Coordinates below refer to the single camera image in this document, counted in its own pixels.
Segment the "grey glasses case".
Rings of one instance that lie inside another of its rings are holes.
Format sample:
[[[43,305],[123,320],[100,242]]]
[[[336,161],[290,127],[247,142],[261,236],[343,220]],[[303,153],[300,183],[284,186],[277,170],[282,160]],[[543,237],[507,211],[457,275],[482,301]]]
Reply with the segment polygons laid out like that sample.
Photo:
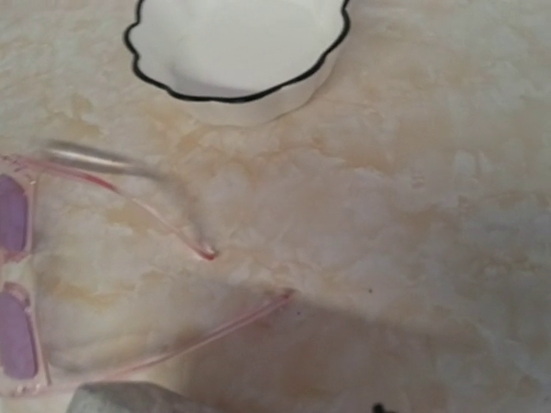
[[[67,412],[191,412],[184,396],[147,382],[96,382],[79,386]]]

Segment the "white scalloped bowl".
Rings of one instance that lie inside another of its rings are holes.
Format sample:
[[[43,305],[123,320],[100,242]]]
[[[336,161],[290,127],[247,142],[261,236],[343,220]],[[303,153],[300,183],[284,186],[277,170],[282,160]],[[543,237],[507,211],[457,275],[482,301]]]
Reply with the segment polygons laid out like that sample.
[[[307,103],[350,32],[345,1],[138,1],[133,74],[199,121],[255,126]]]

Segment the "clear frame glasses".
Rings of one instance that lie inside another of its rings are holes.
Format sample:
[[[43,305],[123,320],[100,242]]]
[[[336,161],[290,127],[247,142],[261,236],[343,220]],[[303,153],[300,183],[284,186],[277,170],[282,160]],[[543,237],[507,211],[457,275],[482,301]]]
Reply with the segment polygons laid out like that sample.
[[[50,363],[40,339],[35,303],[34,211],[38,175],[47,173],[89,182],[127,199],[158,220],[183,244],[205,261],[217,253],[203,237],[191,237],[173,225],[154,206],[102,179],[103,175],[135,176],[148,180],[182,203],[183,183],[170,173],[137,159],[86,145],[54,140],[34,155],[1,157],[1,394],[5,398],[31,398],[56,391],[71,391],[85,382],[112,382],[161,362],[187,354],[248,326],[285,306],[293,290],[281,291],[272,300],[210,330],[205,336],[150,355],[124,367],[87,374],[55,385]]]

